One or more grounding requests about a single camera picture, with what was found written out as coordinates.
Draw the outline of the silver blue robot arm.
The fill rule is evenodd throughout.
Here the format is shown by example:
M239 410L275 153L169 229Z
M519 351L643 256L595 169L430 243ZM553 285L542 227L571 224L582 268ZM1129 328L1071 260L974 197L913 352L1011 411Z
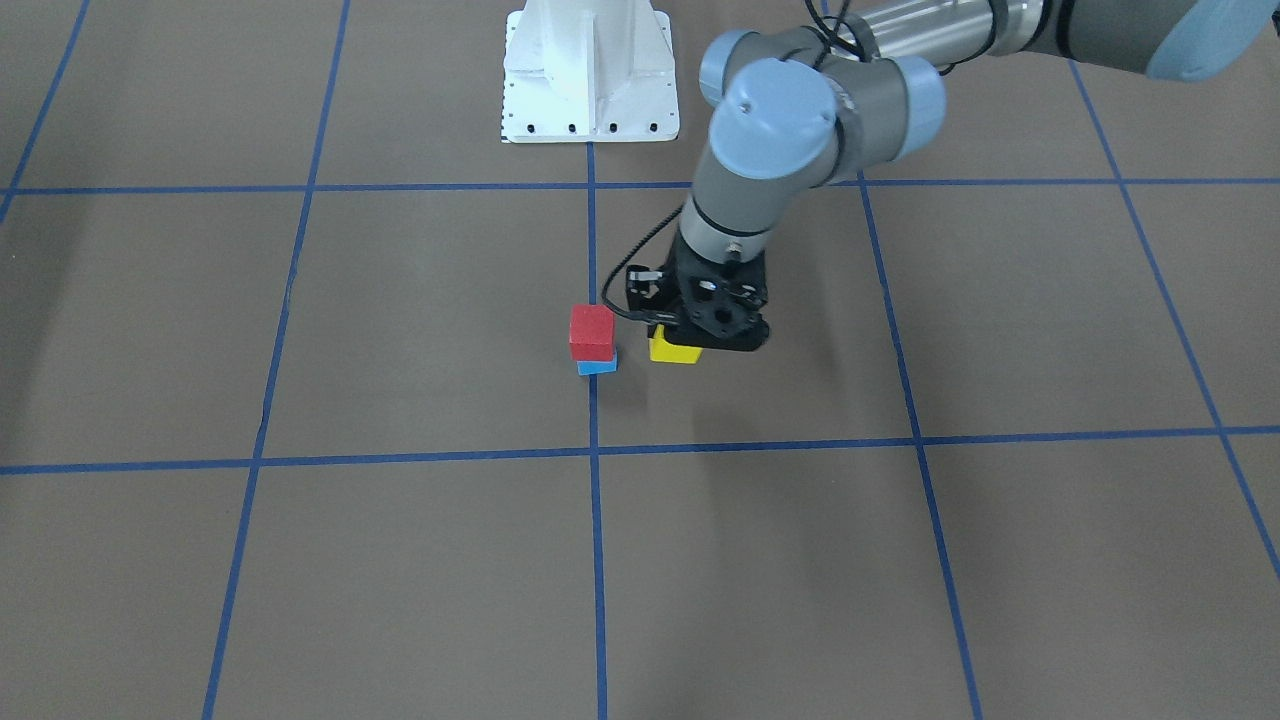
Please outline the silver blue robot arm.
M895 1L842 6L773 35L730 31L705 50L713 109L675 238L654 272L627 272L652 342L751 352L768 341L765 246L803 192L927 146L945 123L943 74L1038 53L1151 79L1231 65L1274 1Z

